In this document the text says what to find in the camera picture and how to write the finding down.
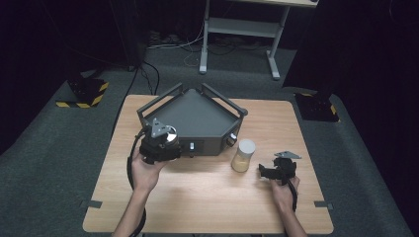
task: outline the person's left hand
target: person's left hand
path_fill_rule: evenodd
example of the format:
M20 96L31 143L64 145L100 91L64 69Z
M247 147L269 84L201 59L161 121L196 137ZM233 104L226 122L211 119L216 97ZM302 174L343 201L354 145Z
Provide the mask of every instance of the person's left hand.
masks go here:
M154 165L149 165L143 159L144 156L139 153L139 149L135 148L131 163L133 189L150 193L157 185L160 171L168 161L155 162Z
M297 191L299 185L299 177L290 178L293 187ZM293 193L288 184L280 185L278 180L270 180L272 187L272 194L274 196L275 204L280 211L293 210Z

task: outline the black cable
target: black cable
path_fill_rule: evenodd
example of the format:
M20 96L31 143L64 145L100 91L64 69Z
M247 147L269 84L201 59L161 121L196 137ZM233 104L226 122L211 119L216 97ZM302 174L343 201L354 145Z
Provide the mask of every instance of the black cable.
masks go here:
M236 43L230 40L225 40L225 39L216 39L214 45L219 46L219 47L229 47L229 46L236 47L237 46Z
M145 134L144 129L140 130L138 135L135 137L135 140L133 141L132 148L130 150L129 156L126 160L126 175L129 180L129 184L131 188L133 189L133 179L132 179L132 156L133 152L135 151L136 143L138 140ZM132 234L129 235L129 237L135 237L141 232L142 228L144 227L145 220L147 218L146 211L144 209L144 212L142 213L141 220L139 221L138 226L135 228L135 230L132 232Z
M160 84L160 73L158 72L158 70L157 70L157 68L155 66L151 65L150 63L148 63L146 61L143 61L143 62L144 62L144 64L152 67L156 71L156 73L157 73L157 83L156 83L156 87L154 88L154 94L153 94L153 95L157 95L157 89L158 89L158 86Z
M136 77L136 73L137 72L138 72L138 67L136 67L136 69L135 69L135 73L133 74L133 77L131 79L131 82L129 84L129 87L126 90L126 94L124 95L123 102L120 104L120 107L118 108L117 117L115 118L114 125L112 127L111 137L114 135L115 127L117 126L117 121L118 121L118 118L120 117L121 109L123 108L124 102L126 101L126 96L128 95L128 93L129 93L129 91L130 91L130 89L131 89L131 87L133 85L133 82L135 81L135 77Z
M164 43L164 44L151 44L148 48L149 49L158 49L158 48L164 48L164 49L168 49L168 48L177 48L177 47L184 47L184 46L189 46L192 45L196 42L201 41L203 38L200 39L195 39L193 41L188 41L188 42L183 42L183 41L173 41L173 43Z
M185 51L188 51L188 52L200 52L201 51L201 49L191 50L191 47L190 46L189 46L189 48L184 47L184 46L180 46L180 48L182 48L182 49L184 49Z
M257 50L266 50L268 48L271 48L270 45L258 45L255 46L254 48L245 48L243 46L238 46L237 49L239 50L243 50L243 51L257 51Z
M236 48L235 47L233 47L233 48L231 48L229 51L227 51L227 52L223 52L223 53L216 53L216 52L213 52L213 51L211 51L210 50L210 48L208 47L207 48L207 51L208 52L210 52L210 53L212 53L212 54L214 54L214 55L217 55L217 56L223 56L223 55L227 55L227 54L229 54L229 53L231 53L232 51L234 51Z
M293 212L296 211L296 201L297 201L297 194L293 183L290 180L287 180L287 183L290 187L291 193L293 194Z
M153 88L150 83L150 79L148 78L147 71L144 70L144 68L141 66L141 75L147 80L147 86L148 90L150 91L150 95L153 95Z

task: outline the dark wall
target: dark wall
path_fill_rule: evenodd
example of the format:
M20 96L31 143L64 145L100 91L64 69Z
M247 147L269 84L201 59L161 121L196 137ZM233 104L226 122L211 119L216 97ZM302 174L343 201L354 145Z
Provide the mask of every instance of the dark wall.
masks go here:
M0 153L14 143L64 81L61 41L37 1L2 2Z
M399 209L419 234L419 4L321 0L284 84L333 85Z

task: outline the white shelf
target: white shelf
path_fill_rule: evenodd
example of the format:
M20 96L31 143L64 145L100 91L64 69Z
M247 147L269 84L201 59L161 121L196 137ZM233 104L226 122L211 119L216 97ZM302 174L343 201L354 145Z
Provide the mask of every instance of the white shelf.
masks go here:
M279 23L209 18L209 32L211 33L274 38L278 27Z

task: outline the hazard tape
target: hazard tape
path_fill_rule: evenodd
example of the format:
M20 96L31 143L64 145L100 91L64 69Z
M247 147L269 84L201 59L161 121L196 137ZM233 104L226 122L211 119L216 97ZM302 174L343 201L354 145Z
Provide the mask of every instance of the hazard tape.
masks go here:
M97 107L104 97L106 89L108 89L109 82L104 83L101 88L99 88L97 96L94 98L92 103L86 102L73 102L73 101L55 101L55 104L61 108L80 108L80 109L90 109Z
M336 112L336 108L335 108L333 105L331 105L331 106L330 106L330 110L332 111L332 114L333 114L334 116L336 116L336 114L337 114L337 112Z

